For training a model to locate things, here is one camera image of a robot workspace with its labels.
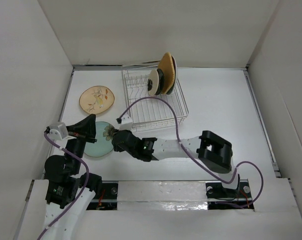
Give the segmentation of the light green flower plate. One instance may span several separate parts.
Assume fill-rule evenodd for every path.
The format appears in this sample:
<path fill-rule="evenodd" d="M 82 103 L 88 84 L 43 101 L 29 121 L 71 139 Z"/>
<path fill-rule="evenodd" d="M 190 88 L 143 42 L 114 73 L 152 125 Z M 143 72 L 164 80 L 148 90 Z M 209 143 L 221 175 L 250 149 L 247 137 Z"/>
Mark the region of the light green flower plate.
<path fill-rule="evenodd" d="M 115 128 L 105 121 L 97 121 L 95 127 L 97 141 L 87 143 L 84 153 L 89 157 L 99 158 L 113 151 L 112 134 Z"/>

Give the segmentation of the beige bird pattern plate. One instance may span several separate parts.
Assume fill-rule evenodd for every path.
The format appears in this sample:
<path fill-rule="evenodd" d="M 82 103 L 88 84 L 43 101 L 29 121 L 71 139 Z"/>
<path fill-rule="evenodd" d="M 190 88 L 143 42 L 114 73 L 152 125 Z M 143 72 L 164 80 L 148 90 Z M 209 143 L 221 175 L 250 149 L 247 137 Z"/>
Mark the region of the beige bird pattern plate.
<path fill-rule="evenodd" d="M 105 86 L 97 85 L 84 91 L 79 98 L 80 107 L 88 114 L 100 114 L 115 102 L 114 93 Z"/>

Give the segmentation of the cream plate black spot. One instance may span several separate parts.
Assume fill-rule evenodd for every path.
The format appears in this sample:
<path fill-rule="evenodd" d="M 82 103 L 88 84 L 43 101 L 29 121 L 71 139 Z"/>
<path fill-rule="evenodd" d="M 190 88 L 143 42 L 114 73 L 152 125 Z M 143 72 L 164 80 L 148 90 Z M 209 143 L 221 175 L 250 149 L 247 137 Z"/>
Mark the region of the cream plate black spot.
<path fill-rule="evenodd" d="M 148 77 L 148 94 L 150 96 L 156 96 L 160 93 L 160 77 L 156 69 L 151 70 Z"/>

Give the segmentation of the black round plate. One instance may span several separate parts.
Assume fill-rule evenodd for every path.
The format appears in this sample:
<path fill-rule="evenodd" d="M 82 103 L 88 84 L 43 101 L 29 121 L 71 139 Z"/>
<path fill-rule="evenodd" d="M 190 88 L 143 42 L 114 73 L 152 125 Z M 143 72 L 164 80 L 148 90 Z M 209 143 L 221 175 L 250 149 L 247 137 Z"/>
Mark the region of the black round plate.
<path fill-rule="evenodd" d="M 164 73 L 161 69 L 156 69 L 157 73 L 158 73 L 158 77 L 159 77 L 159 81 L 158 81 L 158 88 L 157 88 L 157 91 L 155 93 L 155 95 L 160 95 L 162 90 L 163 90 L 163 87 L 164 87 L 164 83 L 165 83 L 165 77 L 164 77 Z"/>

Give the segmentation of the woven bamboo square tray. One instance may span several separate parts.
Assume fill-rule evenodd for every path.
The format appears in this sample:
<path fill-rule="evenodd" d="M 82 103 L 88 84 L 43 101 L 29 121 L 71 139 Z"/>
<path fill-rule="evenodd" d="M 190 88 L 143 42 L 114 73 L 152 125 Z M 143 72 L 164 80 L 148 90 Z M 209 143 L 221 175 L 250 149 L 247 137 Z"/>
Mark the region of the woven bamboo square tray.
<path fill-rule="evenodd" d="M 162 94 L 166 94 L 169 88 L 173 85 L 174 80 L 174 67 L 171 59 L 171 54 L 166 52 L 158 64 L 158 68 L 164 73 L 165 83 Z"/>

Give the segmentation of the red teal flower plate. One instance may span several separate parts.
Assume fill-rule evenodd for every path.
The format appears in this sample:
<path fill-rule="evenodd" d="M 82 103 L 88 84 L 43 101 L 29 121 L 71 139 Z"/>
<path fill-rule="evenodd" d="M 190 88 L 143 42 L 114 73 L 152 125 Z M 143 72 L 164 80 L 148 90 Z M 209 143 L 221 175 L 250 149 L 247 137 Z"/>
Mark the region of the red teal flower plate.
<path fill-rule="evenodd" d="M 173 67 L 174 67 L 174 80 L 173 80 L 173 85 L 169 88 L 169 90 L 166 92 L 167 95 L 170 95 L 175 87 L 176 79 L 177 79 L 177 64 L 176 60 L 173 56 L 171 56 L 172 62 L 173 62 Z"/>

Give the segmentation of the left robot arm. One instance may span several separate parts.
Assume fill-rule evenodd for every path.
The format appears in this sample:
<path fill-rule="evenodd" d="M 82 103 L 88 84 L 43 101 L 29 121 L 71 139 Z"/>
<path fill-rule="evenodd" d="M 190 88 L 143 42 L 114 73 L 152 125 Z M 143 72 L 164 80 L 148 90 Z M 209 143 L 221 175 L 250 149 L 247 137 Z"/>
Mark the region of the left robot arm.
<path fill-rule="evenodd" d="M 51 155 L 44 164 L 48 188 L 40 240 L 73 240 L 89 203 L 102 194 L 101 176 L 90 173 L 82 159 L 86 144 L 96 142 L 95 120 L 90 114 L 73 125 L 57 122 L 44 131 L 44 138 L 63 154 Z"/>

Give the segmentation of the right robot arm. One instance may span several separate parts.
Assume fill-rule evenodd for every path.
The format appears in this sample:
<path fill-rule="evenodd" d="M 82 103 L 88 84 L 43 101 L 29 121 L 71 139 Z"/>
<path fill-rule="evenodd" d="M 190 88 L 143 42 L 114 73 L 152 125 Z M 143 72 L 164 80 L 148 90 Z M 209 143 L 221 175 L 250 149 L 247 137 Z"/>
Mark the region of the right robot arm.
<path fill-rule="evenodd" d="M 212 131 L 205 130 L 193 138 L 167 140 L 138 138 L 129 130 L 117 130 L 112 145 L 116 152 L 127 152 L 144 162 L 189 158 L 221 182 L 220 190 L 227 198 L 232 198 L 240 190 L 232 144 Z"/>

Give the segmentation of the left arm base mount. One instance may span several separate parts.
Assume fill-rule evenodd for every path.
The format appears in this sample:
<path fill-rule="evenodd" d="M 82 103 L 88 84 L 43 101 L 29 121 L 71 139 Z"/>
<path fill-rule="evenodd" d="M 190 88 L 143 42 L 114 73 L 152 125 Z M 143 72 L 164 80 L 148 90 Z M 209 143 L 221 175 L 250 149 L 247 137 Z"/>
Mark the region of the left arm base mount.
<path fill-rule="evenodd" d="M 113 211 L 117 210 L 118 182 L 104 181 L 99 195 L 89 203 L 87 210 Z"/>

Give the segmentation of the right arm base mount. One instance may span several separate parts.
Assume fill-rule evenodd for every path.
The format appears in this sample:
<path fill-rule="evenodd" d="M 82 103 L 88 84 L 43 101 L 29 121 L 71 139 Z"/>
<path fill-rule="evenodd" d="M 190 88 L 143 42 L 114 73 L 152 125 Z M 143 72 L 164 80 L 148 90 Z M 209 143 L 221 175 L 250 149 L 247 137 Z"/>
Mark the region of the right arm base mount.
<path fill-rule="evenodd" d="M 240 180 L 237 189 L 228 189 L 221 182 L 209 181 L 206 185 L 208 210 L 254 210 L 253 197 L 248 180 Z"/>

